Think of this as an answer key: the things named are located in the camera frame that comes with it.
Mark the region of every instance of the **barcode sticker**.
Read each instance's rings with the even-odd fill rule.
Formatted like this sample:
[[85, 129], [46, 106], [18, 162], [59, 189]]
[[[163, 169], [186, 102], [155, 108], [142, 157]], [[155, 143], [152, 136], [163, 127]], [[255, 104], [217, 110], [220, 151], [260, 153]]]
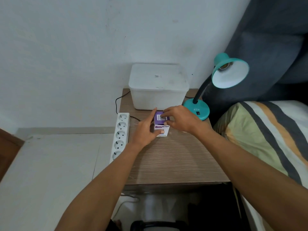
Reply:
[[161, 115], [161, 114], [157, 114], [157, 115], [156, 115], [158, 121], [167, 121], [167, 117], [164, 117], [164, 118], [163, 118], [163, 117], [161, 117], [160, 115]]

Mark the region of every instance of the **gray headboard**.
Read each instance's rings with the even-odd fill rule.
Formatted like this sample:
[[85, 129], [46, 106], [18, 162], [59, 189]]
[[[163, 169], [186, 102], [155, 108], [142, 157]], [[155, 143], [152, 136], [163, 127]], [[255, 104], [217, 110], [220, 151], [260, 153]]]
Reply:
[[306, 102], [308, 88], [308, 0], [251, 0], [226, 53], [245, 60], [250, 71], [238, 85], [216, 88], [211, 82], [202, 99], [215, 124], [239, 101]]

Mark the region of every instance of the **lamp base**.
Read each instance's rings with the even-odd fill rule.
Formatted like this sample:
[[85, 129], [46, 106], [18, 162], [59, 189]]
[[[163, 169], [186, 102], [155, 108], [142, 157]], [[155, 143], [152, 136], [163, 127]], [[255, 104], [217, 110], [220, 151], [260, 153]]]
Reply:
[[210, 108], [202, 100], [198, 100], [197, 104], [194, 104], [193, 99], [189, 99], [185, 101], [183, 106], [188, 108], [193, 114], [195, 114], [202, 121], [207, 119], [210, 114]]

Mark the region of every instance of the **purple box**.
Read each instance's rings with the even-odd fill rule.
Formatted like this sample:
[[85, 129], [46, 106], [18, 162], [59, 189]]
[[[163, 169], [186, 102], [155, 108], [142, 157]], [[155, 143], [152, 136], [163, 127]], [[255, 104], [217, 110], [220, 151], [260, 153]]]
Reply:
[[157, 137], [166, 137], [170, 126], [165, 126], [164, 122], [170, 120], [170, 117], [162, 118], [163, 111], [156, 111], [154, 115], [154, 130], [164, 130], [165, 133], [158, 135]]

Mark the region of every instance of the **electrical socket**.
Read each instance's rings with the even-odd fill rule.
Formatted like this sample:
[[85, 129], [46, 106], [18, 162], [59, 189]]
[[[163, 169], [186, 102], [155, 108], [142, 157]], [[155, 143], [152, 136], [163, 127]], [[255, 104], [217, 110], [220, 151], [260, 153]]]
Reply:
[[117, 158], [121, 154], [126, 144], [128, 143], [129, 124], [130, 124], [129, 113], [118, 113], [115, 125], [115, 133], [113, 135], [113, 142], [112, 142], [111, 156], [109, 163], [111, 163], [115, 158]]

